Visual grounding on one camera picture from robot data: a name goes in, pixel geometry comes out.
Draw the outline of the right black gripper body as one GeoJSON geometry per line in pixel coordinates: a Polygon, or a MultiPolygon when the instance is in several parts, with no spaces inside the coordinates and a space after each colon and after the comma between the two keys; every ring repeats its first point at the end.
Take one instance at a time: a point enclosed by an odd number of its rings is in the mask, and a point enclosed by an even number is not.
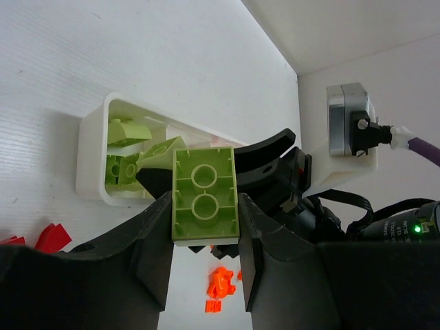
{"type": "Polygon", "coordinates": [[[340,220],[317,197],[303,197],[310,187],[311,156],[294,147],[272,162],[255,184],[237,184],[269,217],[306,241],[342,241],[340,220]]]}

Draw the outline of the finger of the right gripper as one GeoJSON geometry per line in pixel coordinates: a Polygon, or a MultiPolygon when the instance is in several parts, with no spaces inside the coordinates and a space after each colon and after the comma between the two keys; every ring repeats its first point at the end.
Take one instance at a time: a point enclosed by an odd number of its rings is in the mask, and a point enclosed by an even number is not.
{"type": "Polygon", "coordinates": [[[163,194],[173,189],[171,169],[142,168],[135,178],[154,199],[159,199],[163,194]]]}
{"type": "Polygon", "coordinates": [[[288,148],[294,145],[296,134],[291,129],[263,141],[234,149],[237,184],[255,184],[264,178],[264,170],[272,165],[288,148]]]}

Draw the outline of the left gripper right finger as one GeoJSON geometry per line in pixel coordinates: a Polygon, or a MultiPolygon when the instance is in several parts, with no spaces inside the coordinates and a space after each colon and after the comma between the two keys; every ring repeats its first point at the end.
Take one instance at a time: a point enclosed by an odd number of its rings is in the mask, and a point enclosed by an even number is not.
{"type": "Polygon", "coordinates": [[[239,195],[245,308],[255,329],[438,329],[439,244],[314,245],[239,195]]]}

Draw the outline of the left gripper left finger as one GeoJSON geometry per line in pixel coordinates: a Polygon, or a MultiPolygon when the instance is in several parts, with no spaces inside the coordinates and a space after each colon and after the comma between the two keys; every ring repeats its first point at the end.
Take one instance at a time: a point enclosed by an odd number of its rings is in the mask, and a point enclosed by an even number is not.
{"type": "Polygon", "coordinates": [[[1,246],[2,329],[156,329],[166,306],[172,197],[70,252],[1,246]]]}

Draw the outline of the orange round lego piece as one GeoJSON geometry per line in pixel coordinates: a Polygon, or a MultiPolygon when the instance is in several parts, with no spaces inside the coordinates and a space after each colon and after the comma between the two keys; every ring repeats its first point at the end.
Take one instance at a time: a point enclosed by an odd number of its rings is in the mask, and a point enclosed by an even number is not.
{"type": "Polygon", "coordinates": [[[210,275],[210,282],[207,289],[207,295],[213,299],[223,299],[231,296],[237,290],[232,284],[234,272],[223,266],[216,268],[210,275]]]}

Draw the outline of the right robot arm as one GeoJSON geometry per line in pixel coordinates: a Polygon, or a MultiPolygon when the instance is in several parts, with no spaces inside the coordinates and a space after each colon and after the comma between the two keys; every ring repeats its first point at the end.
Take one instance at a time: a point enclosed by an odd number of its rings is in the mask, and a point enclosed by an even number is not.
{"type": "Polygon", "coordinates": [[[238,196],[311,243],[427,241],[439,238],[439,203],[408,199],[379,211],[361,196],[328,190],[306,196],[310,155],[285,129],[241,148],[186,148],[178,139],[154,146],[137,163],[136,179],[154,197],[171,192],[176,244],[235,243],[238,196]]]}

